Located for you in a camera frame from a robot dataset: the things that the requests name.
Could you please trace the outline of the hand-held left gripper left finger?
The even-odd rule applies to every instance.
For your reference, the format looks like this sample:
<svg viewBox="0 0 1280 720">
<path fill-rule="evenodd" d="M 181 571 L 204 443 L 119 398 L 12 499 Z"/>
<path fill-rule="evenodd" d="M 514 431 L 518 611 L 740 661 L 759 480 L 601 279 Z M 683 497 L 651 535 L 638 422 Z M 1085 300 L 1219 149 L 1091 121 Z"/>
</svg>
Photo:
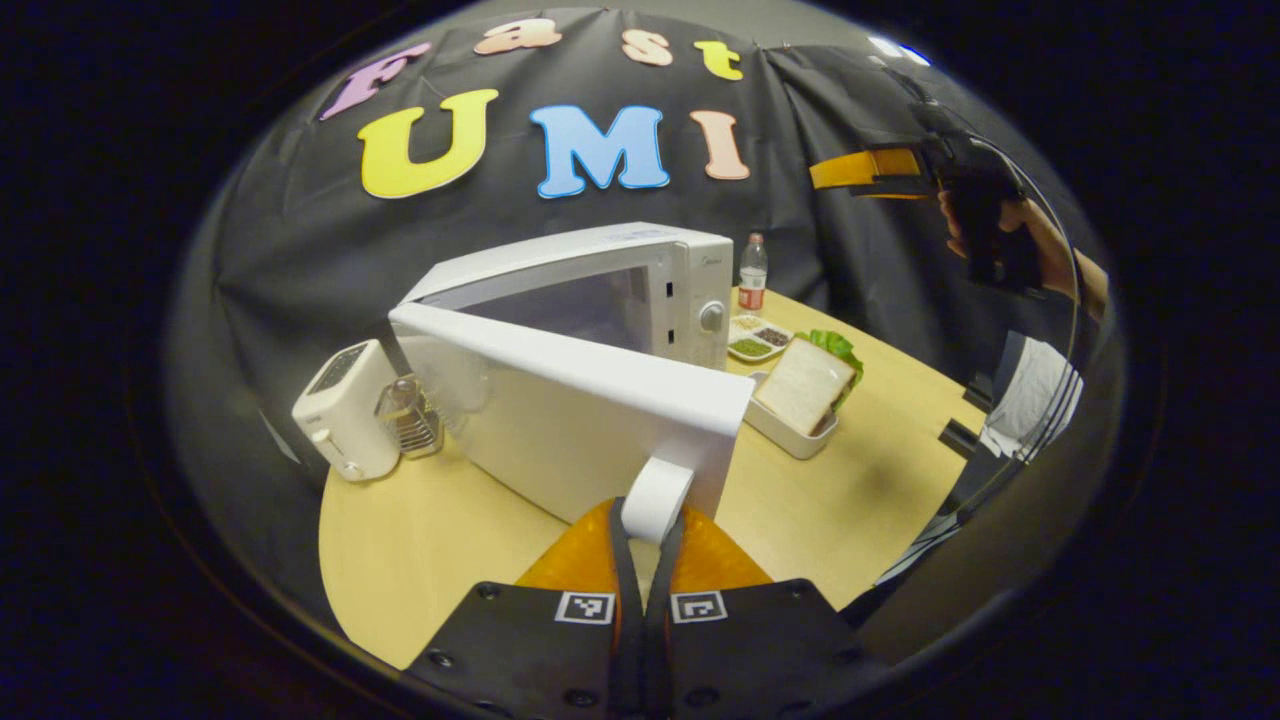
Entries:
<svg viewBox="0 0 1280 720">
<path fill-rule="evenodd" d="M 475 717 L 637 717 L 644 611 L 621 505 L 589 510 L 516 582 L 476 583 L 407 676 Z"/>
</svg>

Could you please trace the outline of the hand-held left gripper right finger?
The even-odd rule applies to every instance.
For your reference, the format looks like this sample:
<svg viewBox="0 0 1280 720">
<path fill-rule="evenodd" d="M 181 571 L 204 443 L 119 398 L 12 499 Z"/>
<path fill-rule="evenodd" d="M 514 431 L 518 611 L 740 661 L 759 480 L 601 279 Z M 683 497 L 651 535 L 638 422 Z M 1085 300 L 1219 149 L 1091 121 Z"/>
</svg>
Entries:
<svg viewBox="0 0 1280 720">
<path fill-rule="evenodd" d="M 772 579 L 690 506 L 660 547 L 644 653 L 650 719 L 837 717 L 888 671 L 813 582 Z"/>
</svg>

